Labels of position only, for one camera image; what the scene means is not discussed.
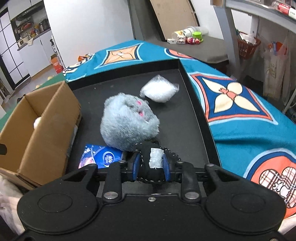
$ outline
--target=floor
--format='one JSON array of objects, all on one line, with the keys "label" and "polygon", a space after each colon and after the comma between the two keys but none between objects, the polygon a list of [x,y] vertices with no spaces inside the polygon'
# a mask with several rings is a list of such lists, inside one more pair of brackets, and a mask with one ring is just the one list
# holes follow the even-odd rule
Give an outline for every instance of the floor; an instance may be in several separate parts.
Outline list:
[{"label": "floor", "polygon": [[24,86],[20,86],[19,88],[17,88],[15,93],[8,100],[8,102],[2,104],[3,109],[7,112],[15,106],[18,98],[22,97],[24,94],[28,94],[31,91],[35,90],[37,85],[44,84],[47,81],[48,77],[55,75],[57,75],[57,73],[55,69],[52,67],[52,65],[43,69],[42,71],[34,75],[30,80],[28,80],[27,84],[24,83]]}]

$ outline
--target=green container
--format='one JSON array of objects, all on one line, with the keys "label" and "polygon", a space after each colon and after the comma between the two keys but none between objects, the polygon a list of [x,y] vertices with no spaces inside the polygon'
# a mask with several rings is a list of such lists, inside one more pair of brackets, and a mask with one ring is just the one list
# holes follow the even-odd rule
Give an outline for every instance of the green container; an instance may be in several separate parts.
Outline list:
[{"label": "green container", "polygon": [[192,37],[194,37],[195,39],[199,39],[200,42],[203,41],[202,33],[201,32],[197,32],[197,31],[196,32],[193,32]]}]

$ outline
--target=white wall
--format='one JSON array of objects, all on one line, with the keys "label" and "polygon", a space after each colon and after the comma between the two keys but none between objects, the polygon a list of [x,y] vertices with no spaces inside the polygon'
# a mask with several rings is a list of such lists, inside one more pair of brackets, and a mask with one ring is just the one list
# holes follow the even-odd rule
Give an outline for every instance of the white wall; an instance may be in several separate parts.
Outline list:
[{"label": "white wall", "polygon": [[[221,28],[210,0],[191,0],[198,21],[201,26],[209,30],[209,36],[223,39]],[[251,30],[252,17],[246,13],[232,10],[233,20],[236,28],[242,32],[249,33]]]},{"label": "white wall", "polygon": [[44,5],[66,66],[79,55],[133,39],[127,0],[44,0]]}]

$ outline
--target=plastic bag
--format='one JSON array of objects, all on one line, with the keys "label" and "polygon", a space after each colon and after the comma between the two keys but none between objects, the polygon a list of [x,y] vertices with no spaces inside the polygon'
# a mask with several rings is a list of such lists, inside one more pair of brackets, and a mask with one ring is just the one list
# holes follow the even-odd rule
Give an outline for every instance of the plastic bag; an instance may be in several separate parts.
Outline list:
[{"label": "plastic bag", "polygon": [[263,83],[267,71],[267,69],[265,69],[266,64],[264,64],[264,55],[266,51],[268,51],[269,54],[268,44],[270,42],[259,34],[258,38],[261,40],[261,44],[256,48],[253,57],[248,60],[249,64],[246,67],[245,73],[251,78]]},{"label": "plastic bag", "polygon": [[266,76],[263,85],[263,95],[279,100],[283,86],[283,77],[288,63],[288,36],[278,51],[270,49],[265,53],[264,64]]},{"label": "plastic bag", "polygon": [[145,96],[155,102],[165,103],[179,91],[178,84],[172,84],[161,75],[153,77],[140,91],[140,96]]},{"label": "plastic bag", "polygon": [[246,41],[247,43],[256,44],[256,39],[254,38],[253,34],[244,34],[244,33],[239,33],[240,37]]}]

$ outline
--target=gray plush toy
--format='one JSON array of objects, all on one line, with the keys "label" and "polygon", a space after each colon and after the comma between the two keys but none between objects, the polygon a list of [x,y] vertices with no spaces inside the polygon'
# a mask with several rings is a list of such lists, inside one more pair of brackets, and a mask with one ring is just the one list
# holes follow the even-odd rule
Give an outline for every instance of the gray plush toy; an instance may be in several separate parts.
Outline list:
[{"label": "gray plush toy", "polygon": [[119,93],[105,101],[100,130],[108,146],[132,151],[135,143],[154,138],[158,126],[148,103],[136,96]]}]

